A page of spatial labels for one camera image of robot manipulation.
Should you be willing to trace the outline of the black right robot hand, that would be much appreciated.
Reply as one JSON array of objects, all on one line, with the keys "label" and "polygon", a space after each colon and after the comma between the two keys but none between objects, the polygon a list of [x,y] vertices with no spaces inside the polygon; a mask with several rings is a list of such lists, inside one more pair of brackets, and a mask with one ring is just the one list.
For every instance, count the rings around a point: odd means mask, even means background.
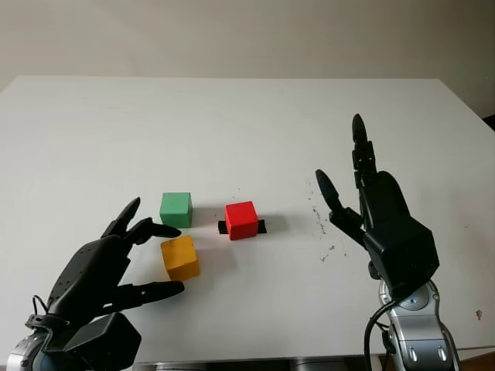
[{"label": "black right robot hand", "polygon": [[386,171],[378,171],[373,143],[367,138],[364,121],[359,114],[352,120],[353,174],[359,193],[360,211],[345,207],[328,175],[316,170],[316,180],[330,209],[329,221],[359,245],[364,245],[364,234],[372,228],[408,215],[408,207],[395,178]]}]

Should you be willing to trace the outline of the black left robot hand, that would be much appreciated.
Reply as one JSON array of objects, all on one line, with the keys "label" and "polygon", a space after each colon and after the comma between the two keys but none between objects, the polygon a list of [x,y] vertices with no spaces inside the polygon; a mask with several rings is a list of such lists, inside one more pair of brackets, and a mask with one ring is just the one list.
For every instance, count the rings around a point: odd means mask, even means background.
[{"label": "black left robot hand", "polygon": [[120,284],[131,263],[128,255],[134,245],[142,245],[151,237],[181,235],[175,227],[156,224],[150,217],[128,228],[140,201],[138,197],[133,199],[99,239],[84,244],[72,256],[49,294],[47,314],[71,325],[86,325],[96,317],[161,301],[184,291],[180,281]]}]

